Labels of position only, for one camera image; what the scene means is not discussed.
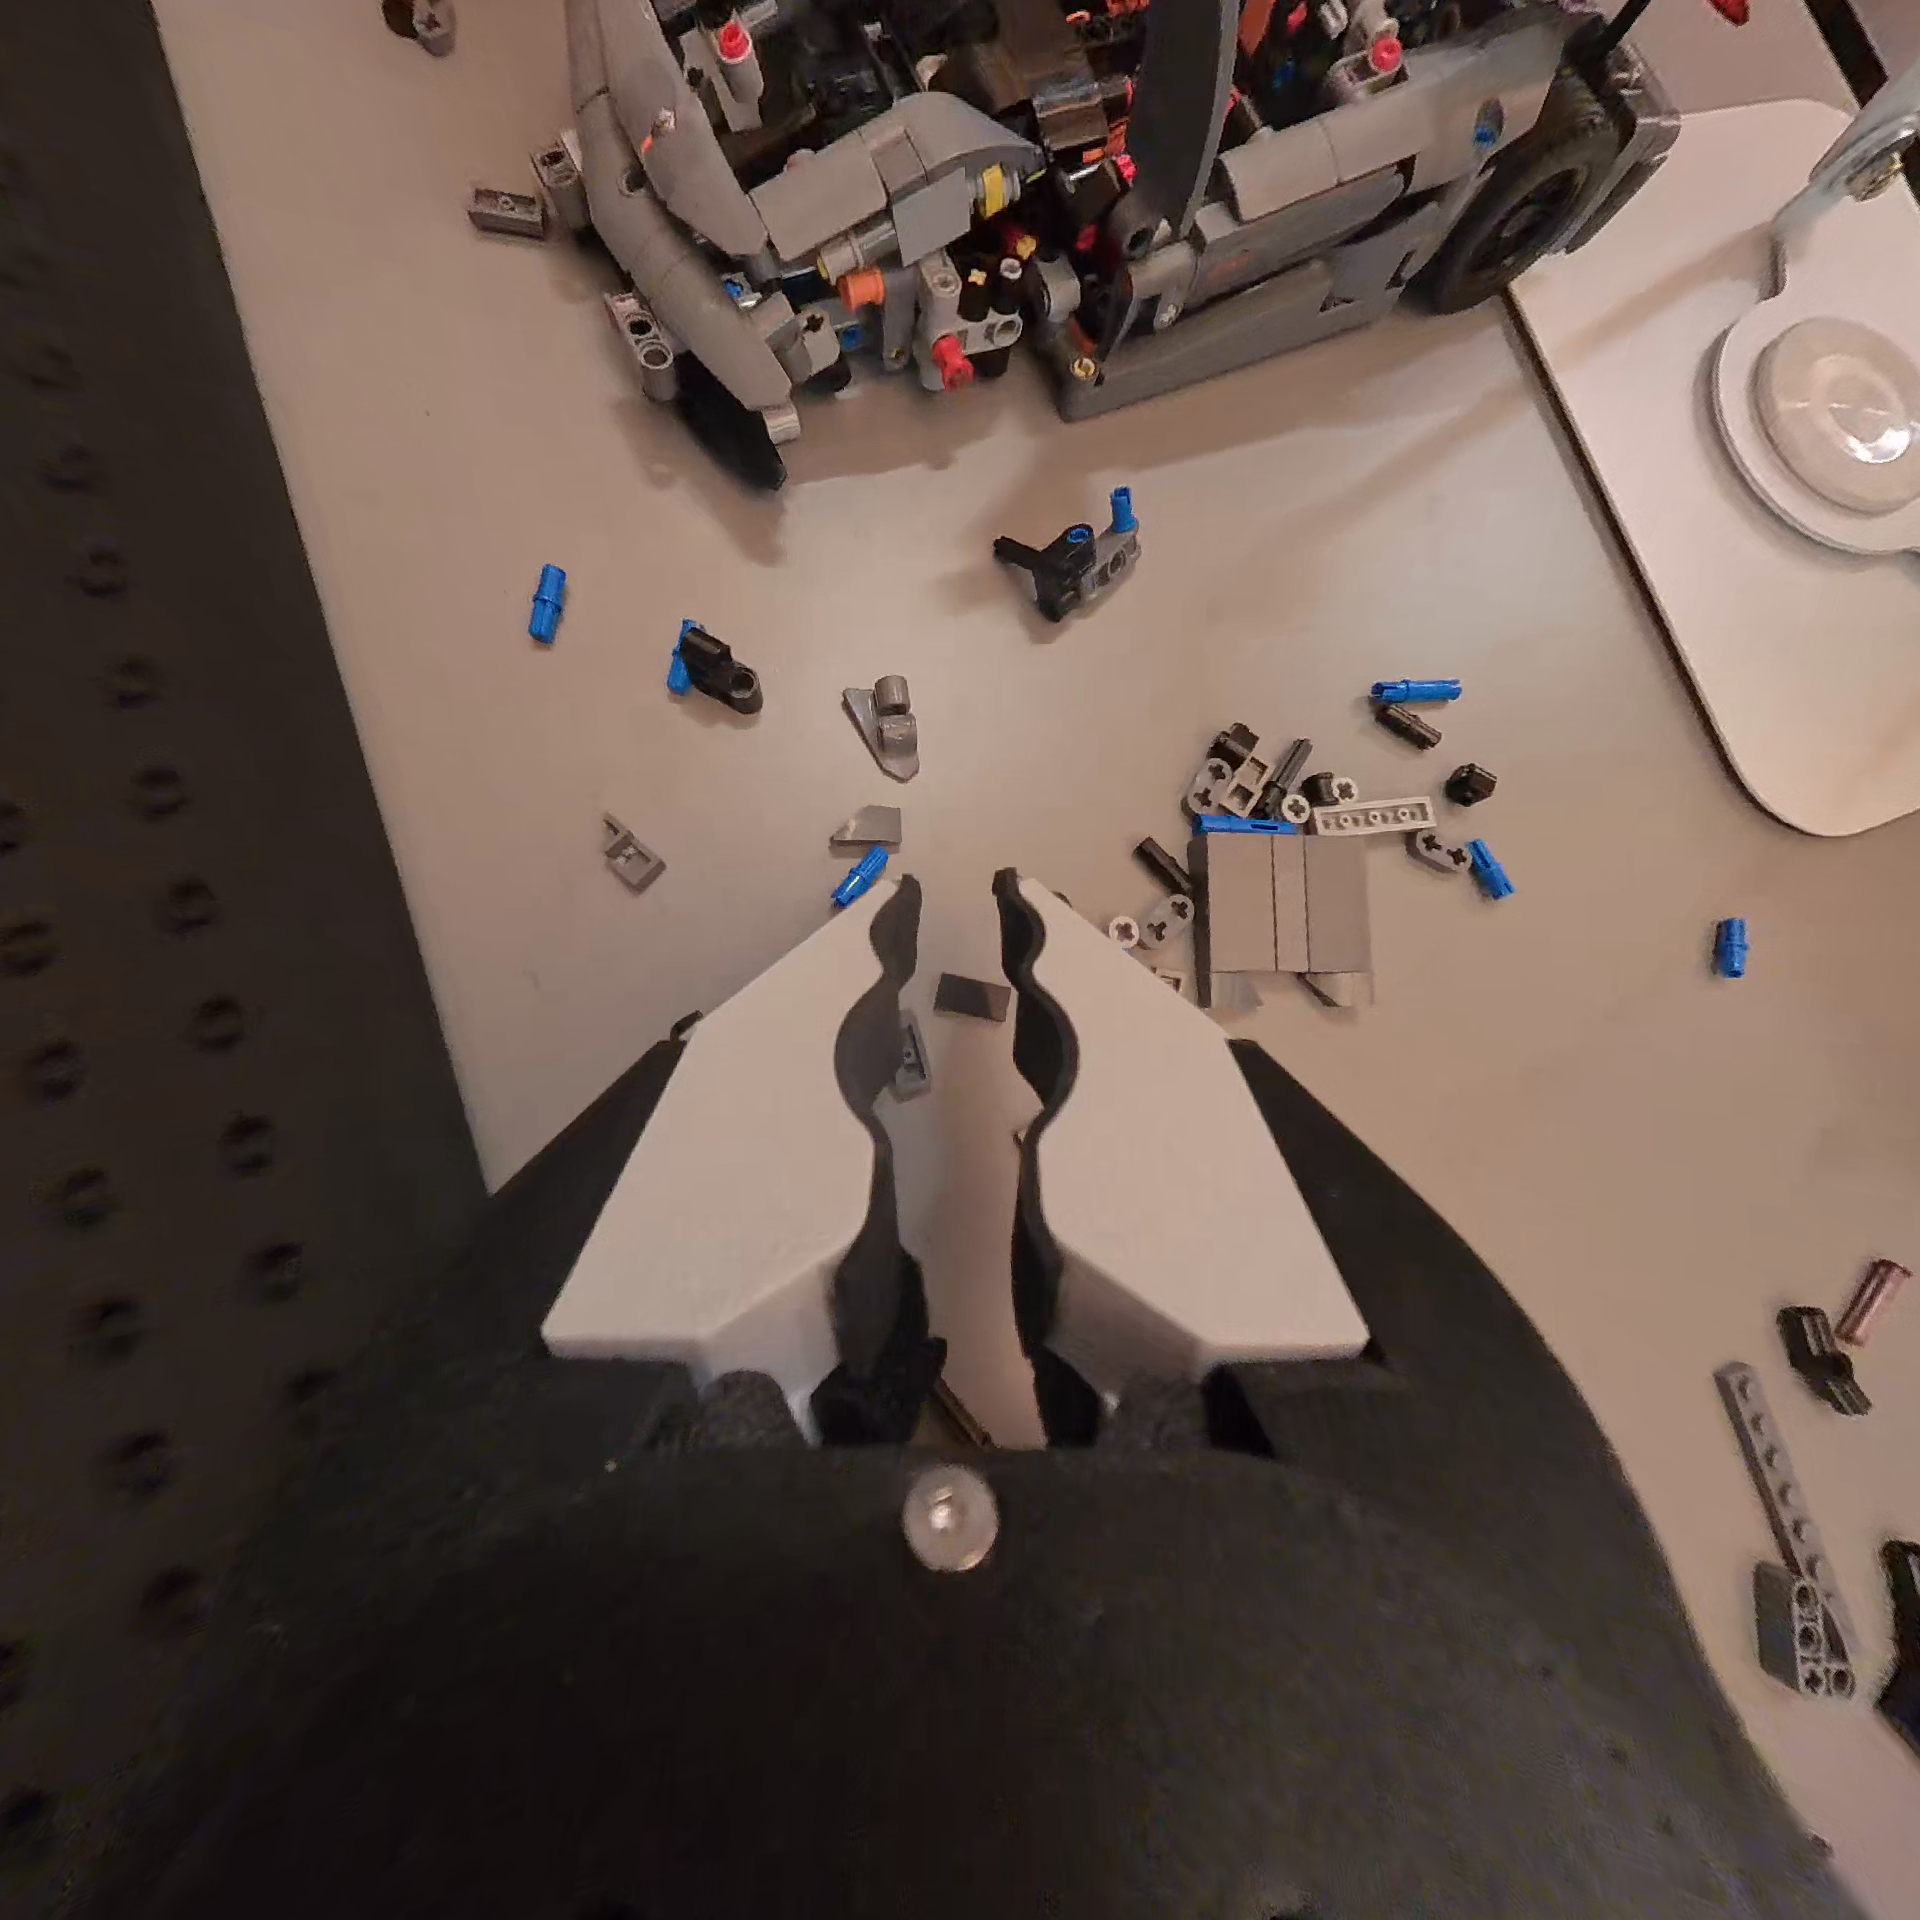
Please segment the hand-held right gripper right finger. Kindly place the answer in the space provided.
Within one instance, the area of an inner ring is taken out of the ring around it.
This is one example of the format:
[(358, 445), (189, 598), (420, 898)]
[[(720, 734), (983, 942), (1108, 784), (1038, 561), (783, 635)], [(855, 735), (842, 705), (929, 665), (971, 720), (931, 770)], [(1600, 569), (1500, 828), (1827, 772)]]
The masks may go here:
[(1141, 1384), (1344, 1366), (1373, 1332), (1233, 1041), (1045, 881), (993, 879), (1021, 1136), (1012, 1303), (1045, 1438)]

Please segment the long grey holed beam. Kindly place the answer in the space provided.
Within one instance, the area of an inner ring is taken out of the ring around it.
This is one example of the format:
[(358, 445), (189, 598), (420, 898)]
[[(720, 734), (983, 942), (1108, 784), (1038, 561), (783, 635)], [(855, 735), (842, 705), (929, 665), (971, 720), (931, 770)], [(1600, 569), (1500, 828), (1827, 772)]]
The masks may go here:
[(1828, 1614), (1840, 1620), (1844, 1602), (1839, 1577), (1765, 1380), (1748, 1361), (1734, 1358), (1717, 1367), (1714, 1384), (1785, 1564), (1810, 1582)]

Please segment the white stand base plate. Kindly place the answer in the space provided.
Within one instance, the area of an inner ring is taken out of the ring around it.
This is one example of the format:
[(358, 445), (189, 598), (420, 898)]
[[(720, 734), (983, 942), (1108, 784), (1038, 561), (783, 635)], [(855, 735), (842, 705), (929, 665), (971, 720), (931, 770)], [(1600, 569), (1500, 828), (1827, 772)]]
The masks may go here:
[(1776, 467), (1754, 408), (1771, 340), (1860, 322), (1916, 356), (1916, 204), (1846, 191), (1773, 227), (1851, 130), (1812, 99), (1688, 114), (1663, 167), (1512, 299), (1707, 720), (1789, 828), (1844, 837), (1916, 811), (1916, 504), (1848, 515)]

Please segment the black connector with blue pin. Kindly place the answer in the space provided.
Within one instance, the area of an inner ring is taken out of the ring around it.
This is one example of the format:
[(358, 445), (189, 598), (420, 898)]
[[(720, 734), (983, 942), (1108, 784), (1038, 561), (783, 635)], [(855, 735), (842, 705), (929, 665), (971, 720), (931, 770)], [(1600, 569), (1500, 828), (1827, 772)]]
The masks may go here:
[(675, 698), (698, 693), (746, 718), (755, 718), (764, 705), (756, 669), (738, 660), (726, 640), (694, 618), (683, 620), (668, 660), (666, 689)]

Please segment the white disc with clear dome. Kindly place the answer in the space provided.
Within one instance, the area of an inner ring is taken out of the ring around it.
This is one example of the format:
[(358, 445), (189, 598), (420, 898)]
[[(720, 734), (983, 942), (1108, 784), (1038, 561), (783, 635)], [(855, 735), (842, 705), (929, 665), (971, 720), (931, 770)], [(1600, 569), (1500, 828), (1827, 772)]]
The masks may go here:
[(1919, 552), (1919, 365), (1893, 310), (1783, 289), (1708, 360), (1720, 444), (1769, 515), (1859, 559)]

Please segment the grey wedge lego piece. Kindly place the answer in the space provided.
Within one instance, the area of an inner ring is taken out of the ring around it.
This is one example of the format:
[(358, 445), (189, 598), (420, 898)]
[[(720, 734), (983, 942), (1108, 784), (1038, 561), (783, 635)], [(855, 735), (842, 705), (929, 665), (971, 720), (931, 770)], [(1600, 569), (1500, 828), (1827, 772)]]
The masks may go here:
[(887, 778), (907, 784), (918, 775), (920, 729), (904, 675), (887, 674), (876, 683), (846, 686), (842, 708)]

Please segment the dark grey holed block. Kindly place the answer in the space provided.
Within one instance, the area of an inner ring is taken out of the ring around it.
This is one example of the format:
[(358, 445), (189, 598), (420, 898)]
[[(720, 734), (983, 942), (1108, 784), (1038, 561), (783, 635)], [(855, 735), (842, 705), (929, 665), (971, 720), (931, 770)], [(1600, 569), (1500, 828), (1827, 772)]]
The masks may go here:
[(1852, 1702), (1860, 1681), (1842, 1627), (1812, 1577), (1762, 1559), (1751, 1573), (1762, 1669), (1809, 1699)]

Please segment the silver metal bracket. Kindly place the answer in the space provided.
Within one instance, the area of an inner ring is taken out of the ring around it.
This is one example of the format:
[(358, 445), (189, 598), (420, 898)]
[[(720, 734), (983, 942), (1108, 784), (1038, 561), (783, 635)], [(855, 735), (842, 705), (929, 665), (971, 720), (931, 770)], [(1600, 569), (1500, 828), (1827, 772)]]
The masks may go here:
[(1842, 199), (1888, 189), (1919, 138), (1919, 63), (1888, 80), (1812, 165), (1769, 227), (1773, 292), (1786, 289), (1792, 251)]

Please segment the black perforated board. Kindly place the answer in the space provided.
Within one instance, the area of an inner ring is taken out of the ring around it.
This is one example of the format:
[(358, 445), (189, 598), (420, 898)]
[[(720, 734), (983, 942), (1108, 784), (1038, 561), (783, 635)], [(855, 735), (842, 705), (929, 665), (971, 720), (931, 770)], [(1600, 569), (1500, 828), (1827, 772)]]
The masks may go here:
[(5, 1916), (485, 1193), (148, 4), (5, 4)]

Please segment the black and grey connector assembly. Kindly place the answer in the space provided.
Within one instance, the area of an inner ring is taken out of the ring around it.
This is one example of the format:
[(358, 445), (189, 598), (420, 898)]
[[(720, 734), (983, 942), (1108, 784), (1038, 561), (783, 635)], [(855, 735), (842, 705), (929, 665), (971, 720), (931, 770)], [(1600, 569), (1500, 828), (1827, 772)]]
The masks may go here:
[(1074, 521), (1045, 546), (1011, 535), (993, 542), (997, 563), (1024, 579), (1038, 614), (1050, 624), (1086, 612), (1131, 577), (1141, 565), (1141, 517), (1131, 486), (1110, 492), (1110, 520), (1104, 528)]

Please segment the heap of small lego pieces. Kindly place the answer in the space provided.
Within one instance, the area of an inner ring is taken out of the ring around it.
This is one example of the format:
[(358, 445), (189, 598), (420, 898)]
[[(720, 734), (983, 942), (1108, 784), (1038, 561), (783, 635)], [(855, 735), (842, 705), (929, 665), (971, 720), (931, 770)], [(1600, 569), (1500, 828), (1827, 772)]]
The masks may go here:
[(1284, 739), (1247, 724), (1212, 735), (1207, 756), (1188, 779), (1183, 811), (1191, 819), (1224, 817), (1242, 826), (1279, 826), (1309, 831), (1318, 811), (1357, 803), (1357, 779), (1312, 770), (1315, 741)]

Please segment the black lego part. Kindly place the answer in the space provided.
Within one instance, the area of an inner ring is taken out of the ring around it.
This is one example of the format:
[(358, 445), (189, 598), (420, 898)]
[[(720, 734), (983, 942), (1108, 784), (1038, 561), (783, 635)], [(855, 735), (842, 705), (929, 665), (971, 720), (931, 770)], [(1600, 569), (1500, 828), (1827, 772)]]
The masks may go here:
[(1877, 1711), (1919, 1758), (1919, 1541), (1891, 1537), (1880, 1548), (1893, 1627), (1893, 1667)]

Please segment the grey lego car model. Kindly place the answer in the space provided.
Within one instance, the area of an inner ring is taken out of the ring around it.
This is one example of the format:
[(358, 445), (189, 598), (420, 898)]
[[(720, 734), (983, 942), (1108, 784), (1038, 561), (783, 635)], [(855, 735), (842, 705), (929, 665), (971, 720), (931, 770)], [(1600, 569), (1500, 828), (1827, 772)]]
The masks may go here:
[(609, 316), (744, 483), (856, 370), (1042, 362), (1097, 420), (1485, 306), (1656, 176), (1678, 112), (1592, 4), (565, 5)]

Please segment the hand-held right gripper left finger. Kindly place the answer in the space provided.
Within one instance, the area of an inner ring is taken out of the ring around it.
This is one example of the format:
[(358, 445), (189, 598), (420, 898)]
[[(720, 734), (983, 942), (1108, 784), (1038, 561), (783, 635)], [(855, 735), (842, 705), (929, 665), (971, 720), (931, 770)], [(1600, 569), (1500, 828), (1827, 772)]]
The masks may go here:
[(882, 1105), (920, 913), (917, 875), (882, 877), (689, 1030), (542, 1319), (553, 1355), (767, 1380), (835, 1446), (917, 1436), (947, 1344)]

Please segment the grey lego panel assembly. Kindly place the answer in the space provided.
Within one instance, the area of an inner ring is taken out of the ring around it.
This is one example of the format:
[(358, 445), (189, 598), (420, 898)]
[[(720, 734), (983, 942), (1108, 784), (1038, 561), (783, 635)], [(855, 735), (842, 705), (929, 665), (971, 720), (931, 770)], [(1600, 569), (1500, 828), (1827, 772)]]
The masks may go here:
[(1191, 836), (1199, 999), (1227, 1018), (1293, 975), (1320, 1004), (1376, 997), (1368, 844), (1359, 837)]

